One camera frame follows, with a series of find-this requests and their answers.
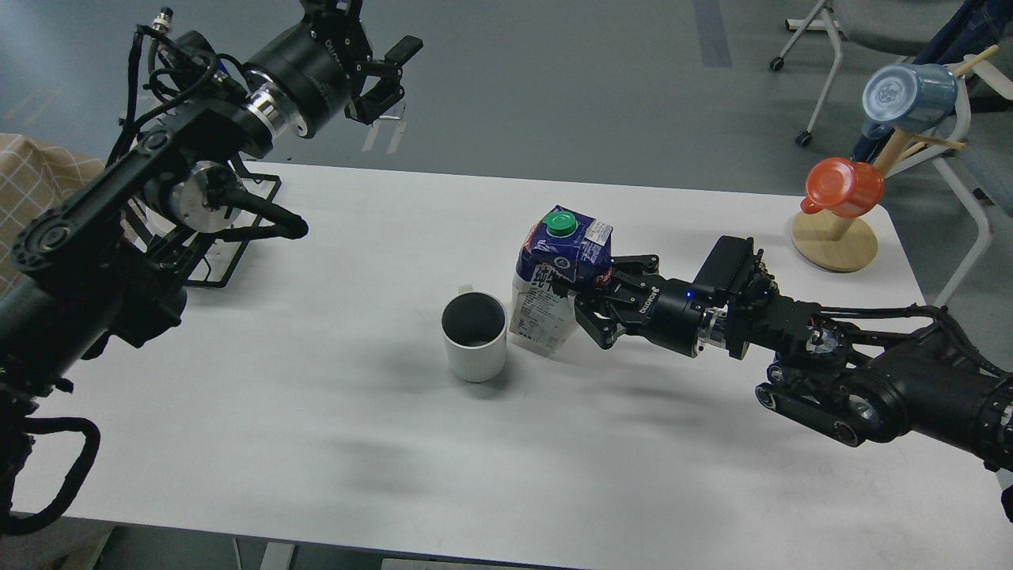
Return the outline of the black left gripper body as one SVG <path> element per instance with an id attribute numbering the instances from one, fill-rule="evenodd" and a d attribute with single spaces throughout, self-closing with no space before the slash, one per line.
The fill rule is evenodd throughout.
<path id="1" fill-rule="evenodd" d="M 362 23 L 300 22 L 275 37 L 246 63 L 289 97 L 310 139 L 362 92 L 357 65 L 366 61 Z"/>

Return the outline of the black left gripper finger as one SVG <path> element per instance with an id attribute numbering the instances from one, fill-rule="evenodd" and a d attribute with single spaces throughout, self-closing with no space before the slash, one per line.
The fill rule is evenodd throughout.
<path id="1" fill-rule="evenodd" d="M 366 55 L 355 60 L 345 116 L 355 123 L 372 125 L 401 102 L 404 97 L 403 66 L 421 48 L 423 40 L 419 37 L 403 36 L 380 60 Z"/>
<path id="2" fill-rule="evenodd" d="M 360 30 L 362 1 L 301 1 L 304 15 L 301 22 L 307 23 L 315 36 L 350 36 L 352 30 Z"/>

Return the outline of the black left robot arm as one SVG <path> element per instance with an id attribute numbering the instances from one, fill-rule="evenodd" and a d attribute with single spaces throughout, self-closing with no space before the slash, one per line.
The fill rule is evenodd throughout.
<path id="1" fill-rule="evenodd" d="M 141 347 L 177 327 L 185 284 L 216 241 L 299 239 L 299 215 L 247 191 L 241 156 L 264 158 L 288 130 L 310 139 L 343 113 L 370 125 L 404 97 L 402 37 L 375 57 L 359 1 L 304 1 L 303 16 L 237 76 L 197 32 L 173 39 L 173 11 L 139 25 L 129 101 L 105 169 L 21 230 L 22 281 L 2 300 L 2 534 L 64 515 L 101 433 L 78 417 L 40 418 L 37 400 L 71 393 L 66 372 L 110 336 Z"/>

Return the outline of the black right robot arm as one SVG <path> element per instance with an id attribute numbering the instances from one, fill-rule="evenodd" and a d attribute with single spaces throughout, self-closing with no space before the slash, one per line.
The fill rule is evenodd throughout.
<path id="1" fill-rule="evenodd" d="M 612 260 L 608 284 L 556 277 L 598 347 L 637 336 L 688 357 L 706 345 L 734 359 L 774 354 L 757 400 L 848 445 L 909 432 L 964 450 L 992 472 L 1012 466 L 1011 373 L 987 360 L 938 306 L 824 307 L 780 292 L 752 238 L 721 237 L 693 282 L 667 279 L 655 256 Z"/>

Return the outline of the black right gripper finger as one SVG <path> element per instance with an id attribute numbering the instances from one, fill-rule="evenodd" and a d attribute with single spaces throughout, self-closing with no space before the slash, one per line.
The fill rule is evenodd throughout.
<path id="1" fill-rule="evenodd" d="M 573 295 L 576 322 L 590 339 L 605 350 L 628 332 L 625 321 L 614 314 L 614 308 L 633 304 L 632 296 L 617 292 L 585 291 Z"/>
<path id="2" fill-rule="evenodd" d="M 601 275 L 595 275 L 589 282 L 575 283 L 562 277 L 554 278 L 554 295 L 600 295 L 612 281 L 617 273 L 630 275 L 658 274 L 659 258 L 655 255 L 615 256 L 611 257 L 610 266 Z"/>

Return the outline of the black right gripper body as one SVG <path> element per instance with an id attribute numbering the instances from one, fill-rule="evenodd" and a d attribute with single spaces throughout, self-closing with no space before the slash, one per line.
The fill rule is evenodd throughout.
<path id="1" fill-rule="evenodd" d="M 618 273 L 610 293 L 610 315 L 631 336 L 695 357 L 702 348 L 700 328 L 708 306 L 691 284 L 660 275 Z"/>

